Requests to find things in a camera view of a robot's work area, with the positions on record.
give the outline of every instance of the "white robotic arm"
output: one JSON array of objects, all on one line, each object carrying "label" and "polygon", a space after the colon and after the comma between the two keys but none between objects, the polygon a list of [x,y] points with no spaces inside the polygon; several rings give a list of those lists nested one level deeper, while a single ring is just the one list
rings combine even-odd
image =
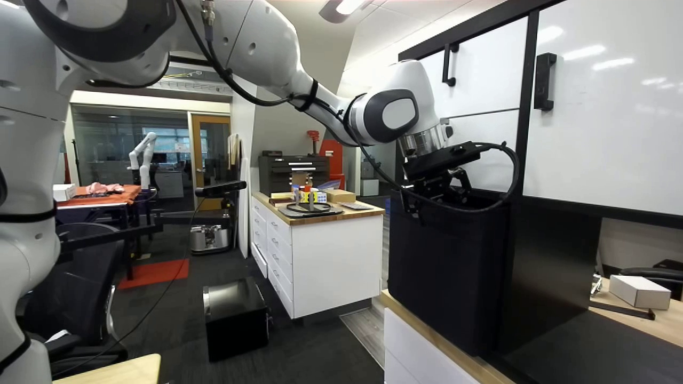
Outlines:
[{"label": "white robotic arm", "polygon": [[129,154],[131,167],[129,171],[137,171],[142,174],[142,188],[150,190],[151,188],[151,156],[154,156],[154,143],[155,143],[155,131],[148,131],[145,138],[134,144],[134,148]]}]

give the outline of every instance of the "red mat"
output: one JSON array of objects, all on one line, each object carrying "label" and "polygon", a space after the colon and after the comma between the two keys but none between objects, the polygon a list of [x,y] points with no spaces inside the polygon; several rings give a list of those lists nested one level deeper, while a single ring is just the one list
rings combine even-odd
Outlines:
[{"label": "red mat", "polygon": [[191,273],[191,259],[168,259],[132,266],[132,279],[117,284],[120,290],[132,290],[142,285],[167,284],[185,279]]}]

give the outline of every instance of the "cable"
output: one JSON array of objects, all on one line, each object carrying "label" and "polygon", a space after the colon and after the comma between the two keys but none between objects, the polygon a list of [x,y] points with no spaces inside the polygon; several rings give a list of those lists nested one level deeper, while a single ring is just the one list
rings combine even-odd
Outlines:
[{"label": "cable", "polygon": [[[154,304],[137,320],[137,324],[132,329],[129,329],[129,333],[123,333],[123,336],[114,336],[109,335],[116,344],[123,345],[123,340],[151,316],[151,311],[163,303],[163,298],[168,295],[174,281],[177,281],[179,273],[183,271],[183,263],[177,264],[177,271],[174,274],[174,279],[167,281],[165,290],[155,297]],[[75,364],[66,370],[63,370],[63,376],[71,376],[75,370],[79,370],[82,367],[85,367],[88,363],[96,361],[99,356],[104,356],[114,349],[114,345],[100,349],[99,353],[90,356],[90,361],[83,361],[82,364]]]}]

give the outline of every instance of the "office chair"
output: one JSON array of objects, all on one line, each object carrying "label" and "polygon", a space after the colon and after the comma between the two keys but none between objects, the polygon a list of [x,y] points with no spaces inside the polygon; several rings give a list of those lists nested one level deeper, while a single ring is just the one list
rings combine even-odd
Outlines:
[{"label": "office chair", "polygon": [[[58,231],[69,238],[117,233],[96,221],[72,221]],[[129,359],[106,331],[109,298],[123,259],[123,241],[63,249],[55,269],[29,297],[22,324],[48,338],[53,377]]]}]

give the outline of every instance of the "black box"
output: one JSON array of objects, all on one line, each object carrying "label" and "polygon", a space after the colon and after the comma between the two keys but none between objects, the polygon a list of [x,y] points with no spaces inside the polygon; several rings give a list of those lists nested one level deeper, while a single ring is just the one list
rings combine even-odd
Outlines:
[{"label": "black box", "polygon": [[223,361],[269,344],[269,314],[253,276],[205,285],[209,361]]}]

